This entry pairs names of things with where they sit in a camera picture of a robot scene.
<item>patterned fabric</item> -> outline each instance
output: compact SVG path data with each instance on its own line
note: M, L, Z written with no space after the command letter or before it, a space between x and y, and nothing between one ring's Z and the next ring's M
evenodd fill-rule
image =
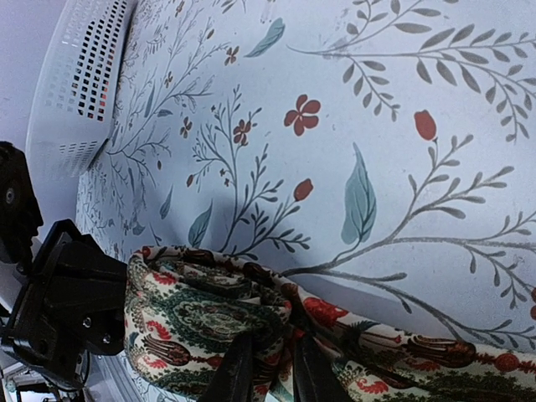
M199 397L233 339L253 332L255 401L293 401L295 341L312 334L356 402L536 400L536 356L427 338L359 317L273 271L186 247L130 259L125 350L157 387Z

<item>white plastic basket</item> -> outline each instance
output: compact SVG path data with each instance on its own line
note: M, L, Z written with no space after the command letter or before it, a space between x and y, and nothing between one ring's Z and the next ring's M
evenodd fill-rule
M111 134L116 84L136 0L67 0L33 98L33 180L80 176Z

